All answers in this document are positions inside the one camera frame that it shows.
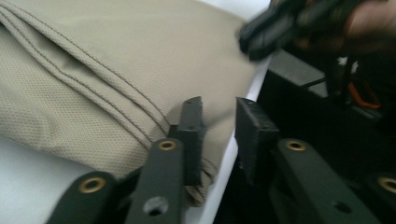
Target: brass grommet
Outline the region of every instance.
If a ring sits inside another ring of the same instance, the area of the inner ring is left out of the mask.
[[[174,141],[163,141],[158,144],[158,148],[161,150],[172,150],[176,148],[176,143]]]
[[[92,177],[84,180],[79,185],[79,191],[82,193],[94,193],[100,189],[102,189],[106,184],[106,181],[102,177]]]
[[[396,179],[389,177],[379,177],[378,184],[385,190],[396,193]]]
[[[288,149],[294,150],[294,151],[304,151],[306,150],[306,146],[298,141],[288,141],[286,143],[286,147]]]

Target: stitching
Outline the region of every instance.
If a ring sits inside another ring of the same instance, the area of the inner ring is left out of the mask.
[[[210,180],[213,180],[213,175],[210,174],[208,171],[206,171],[205,169],[202,169],[202,172],[204,172],[204,174],[207,175],[207,177],[209,177]]]
[[[201,196],[201,198],[203,198],[203,199],[205,198],[204,194],[200,191],[199,187],[197,187],[197,186],[192,186],[192,187],[193,187],[193,189],[195,189],[195,192]]]
[[[211,162],[211,161],[208,160],[207,158],[202,157],[202,160],[203,160],[203,161],[206,161],[209,165],[213,166],[213,168],[214,168],[215,170],[218,170],[218,167],[215,166],[215,164],[213,164],[213,162]]]
[[[18,8],[19,10],[23,11],[24,13],[28,14],[29,16],[31,16],[32,18],[34,18],[35,20],[37,20],[38,22],[42,23],[43,25],[47,26],[48,28],[50,28],[53,32],[55,32],[56,34],[60,35],[63,39],[67,40],[70,44],[74,45],[76,48],[78,48],[79,50],[81,50],[83,53],[85,53],[89,58],[91,58],[92,60],[96,61],[97,63],[99,63],[100,65],[102,65],[107,71],[113,73],[115,76],[119,77],[122,81],[124,81],[126,84],[128,84],[132,89],[136,90],[141,96],[143,96],[143,98],[145,98],[147,101],[149,101],[155,109],[157,109],[157,111],[161,114],[161,116],[163,116],[163,119],[165,120],[165,122],[170,125],[169,121],[166,119],[165,115],[163,114],[163,112],[158,108],[158,106],[156,106],[154,103],[152,103],[152,101],[143,93],[141,92],[138,88],[136,88],[132,83],[128,82],[125,78],[123,78],[120,74],[118,74],[117,72],[115,72],[113,69],[107,67],[106,65],[104,65],[103,63],[101,63],[98,59],[94,58],[93,56],[91,56],[91,54],[89,54],[87,51],[85,51],[83,48],[81,48],[80,46],[78,46],[76,43],[74,43],[73,41],[71,41],[69,38],[67,38],[66,36],[64,36],[62,33],[58,32],[56,29],[52,28],[51,26],[47,25],[46,23],[44,23],[43,21],[39,20],[36,16],[34,16],[33,14],[31,14],[30,12],[15,6],[11,3],[9,3],[8,1],[4,1],[5,3],[12,5],[16,8]],[[137,102],[133,101],[135,104],[137,104],[143,111],[146,112],[146,114],[148,114],[148,116],[154,120],[154,122],[160,127],[160,129],[163,131],[163,133],[166,133],[166,130],[164,130],[161,125],[159,124],[159,122],[152,117],[152,115],[150,115],[150,113],[148,111],[146,111],[142,105],[138,104]]]
[[[104,98],[101,94],[97,93],[96,91],[94,91],[93,89],[91,89],[88,85],[82,83],[81,81],[79,81],[78,79],[75,79],[73,77],[70,77],[69,75],[67,75],[66,73],[64,73],[56,64],[54,64],[53,62],[51,62],[45,55],[43,55],[41,52],[39,52],[35,46],[32,44],[32,42],[23,34],[23,32],[19,29],[19,27],[17,27],[12,20],[5,15],[3,12],[0,12],[1,15],[3,15],[6,20],[8,20],[9,23],[11,23],[14,28],[21,34],[21,36],[23,37],[23,39],[25,39],[30,45],[31,47],[36,51],[36,53],[38,53],[39,55],[41,55],[41,57],[43,57],[48,63],[52,64],[52,66],[54,66],[60,73],[62,73],[63,75],[65,75],[66,77],[69,77],[71,79],[73,79],[74,81],[76,81],[78,84],[80,84],[81,86],[84,86],[85,88],[87,88],[89,91],[91,91],[92,93],[96,94],[97,96],[99,96],[103,101],[107,102],[108,104],[112,105],[120,114],[122,114],[126,119],[128,119],[128,117],[126,117],[115,105],[113,105],[111,102],[109,102],[106,98]],[[137,130],[139,130],[143,135],[145,135],[145,137],[147,137],[147,139],[149,140],[148,136],[142,132],[142,130],[135,125],[130,119],[128,119],[135,127]],[[142,145],[146,150],[149,150],[141,141],[139,138],[137,138],[132,132],[129,132],[134,139],[136,139],[140,145]]]

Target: fabric seam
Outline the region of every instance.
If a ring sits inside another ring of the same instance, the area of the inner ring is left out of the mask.
[[[215,166],[215,164],[213,164],[212,161],[208,160],[207,158],[202,157],[203,161],[206,161],[209,165],[211,165],[216,171],[219,170],[219,168],[217,166]]]
[[[100,97],[100,99],[102,99],[103,101],[105,101],[106,103],[108,103],[109,105],[112,105],[120,114],[122,114],[122,116],[125,118],[125,119],[127,119],[127,120],[129,120],[116,106],[114,106],[111,102],[109,102],[106,98],[104,98],[101,94],[98,94],[96,91],[94,91],[93,89],[91,89],[89,86],[87,86],[86,84],[84,84],[84,83],[82,83],[82,82],[80,82],[79,80],[77,80],[77,79],[75,79],[75,78],[73,78],[73,77],[70,77],[69,75],[67,75],[66,73],[64,73],[64,72],[62,72],[62,70],[56,65],[56,64],[54,64],[53,62],[51,62],[45,55],[43,55],[41,52],[39,52],[35,47],[34,47],[34,45],[30,42],[30,40],[28,39],[28,38],[26,38],[26,36],[23,34],[23,32],[3,13],[3,12],[0,12],[0,14],[2,14],[5,18],[6,18],[6,20],[8,20],[8,22],[10,22],[13,26],[14,26],[14,28],[21,34],[21,36],[23,37],[23,39],[25,39],[29,44],[30,44],[30,47],[32,47],[34,50],[35,50],[35,52],[36,53],[38,53],[39,55],[41,55],[41,57],[43,57],[48,63],[50,63],[52,66],[54,66],[61,74],[64,74],[66,77],[69,77],[69,78],[71,78],[71,79],[73,79],[74,81],[76,81],[79,85],[81,85],[81,86],[83,86],[83,87],[85,87],[85,88],[87,88],[87,90],[89,90],[90,92],[92,92],[93,94],[96,94],[97,96],[99,96]],[[152,144],[152,141],[151,140],[149,140],[149,138],[148,138],[148,136],[145,134],[145,133],[143,133],[141,130],[140,130],[140,128],[138,127],[138,126],[136,126],[131,120],[129,120],[135,127],[136,127],[136,129],[137,130],[139,130],[147,139],[148,139],[148,141]],[[141,141],[140,141],[140,139],[139,138],[137,138],[132,132],[130,132],[130,131],[128,131],[128,133],[130,133],[133,137],[134,137],[134,139],[135,140],[137,140],[137,142],[139,142],[140,143],[140,145],[142,145],[146,150],[149,150]]]
[[[96,59],[95,57],[91,56],[91,54],[89,54],[85,49],[83,49],[82,47],[80,47],[79,45],[77,45],[76,43],[74,43],[73,41],[71,41],[68,37],[66,37],[64,34],[62,34],[61,32],[59,32],[58,30],[56,30],[55,28],[52,28],[51,26],[49,26],[48,24],[46,24],[45,22],[41,21],[38,17],[36,17],[35,15],[31,14],[30,12],[24,10],[23,8],[20,8],[18,6],[15,6],[11,3],[9,3],[8,1],[4,1],[5,3],[16,7],[17,9],[19,9],[20,11],[26,13],[27,15],[31,16],[33,19],[35,19],[36,21],[40,22],[41,24],[47,26],[48,28],[50,28],[53,32],[55,32],[56,34],[58,34],[59,36],[61,36],[64,40],[68,41],[70,44],[72,44],[73,46],[75,46],[76,48],[78,48],[80,51],[82,51],[86,56],[88,56],[89,58],[91,58],[92,60],[94,60],[95,62],[97,62],[98,64],[100,64],[102,67],[104,67],[107,71],[111,72],[112,74],[114,74],[116,77],[120,78],[124,83],[126,83],[127,85],[129,85],[132,89],[136,90],[141,96],[143,96],[143,98],[145,98],[148,102],[150,102],[154,108],[157,109],[157,111],[161,114],[161,116],[163,116],[163,119],[165,120],[165,122],[170,125],[169,121],[166,119],[165,115],[163,114],[163,112],[159,109],[158,106],[156,106],[142,91],[140,91],[137,87],[135,87],[132,83],[128,82],[124,77],[122,77],[119,73],[117,73],[114,69],[109,68],[107,65],[105,65],[104,63],[100,62],[98,59]],[[161,125],[159,124],[159,121],[157,121],[152,115],[150,115],[149,112],[147,112],[147,110],[145,110],[143,108],[142,105],[138,104],[137,102],[133,101],[135,104],[137,104],[139,107],[141,107],[141,109],[143,111],[145,111],[145,113],[151,118],[153,119],[153,121],[157,124],[157,126],[159,126],[159,128],[163,131],[164,134],[166,134],[166,130],[164,130]]]

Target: beige fabric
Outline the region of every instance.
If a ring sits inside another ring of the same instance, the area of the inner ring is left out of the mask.
[[[202,96],[203,185],[255,72],[238,18],[192,0],[0,0],[0,134],[122,177]]]

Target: white surface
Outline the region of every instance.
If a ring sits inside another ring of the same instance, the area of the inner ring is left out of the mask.
[[[254,18],[260,12],[266,10],[269,6],[270,0],[198,0],[205,2],[214,7],[226,10],[240,18],[248,21]],[[268,70],[270,58],[264,60],[253,78],[250,85],[247,98],[256,101],[262,83],[264,81],[265,73]],[[210,224],[213,223],[216,213],[219,209],[219,204],[223,196],[224,190],[227,186],[228,179],[233,169],[233,164],[236,159],[238,148],[236,142],[231,136],[230,142],[224,152],[224,156],[219,168],[219,174],[215,179],[215,183],[210,186],[206,198],[206,203],[202,207],[191,207],[186,212],[186,223],[188,224]]]

